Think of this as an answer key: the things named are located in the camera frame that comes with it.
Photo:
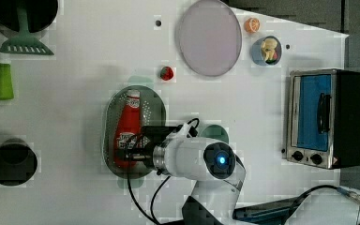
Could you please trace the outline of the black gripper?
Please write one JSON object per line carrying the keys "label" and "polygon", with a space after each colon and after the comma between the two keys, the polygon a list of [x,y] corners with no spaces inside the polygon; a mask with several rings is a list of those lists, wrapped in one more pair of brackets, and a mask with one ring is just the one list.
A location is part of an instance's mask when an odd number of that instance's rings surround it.
{"label": "black gripper", "polygon": [[131,168],[142,162],[147,168],[153,168],[153,152],[156,146],[171,135],[180,131],[177,127],[143,126],[137,134],[126,134],[120,142],[120,167]]}

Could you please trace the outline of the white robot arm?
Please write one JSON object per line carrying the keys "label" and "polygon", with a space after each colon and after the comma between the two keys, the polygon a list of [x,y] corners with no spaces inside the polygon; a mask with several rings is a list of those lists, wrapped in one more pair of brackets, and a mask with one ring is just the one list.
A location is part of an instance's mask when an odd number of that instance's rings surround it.
{"label": "white robot arm", "polygon": [[231,147],[198,137],[195,127],[144,126],[120,145],[121,159],[140,161],[149,170],[193,180],[182,206],[184,225],[237,225],[233,212],[246,169]]}

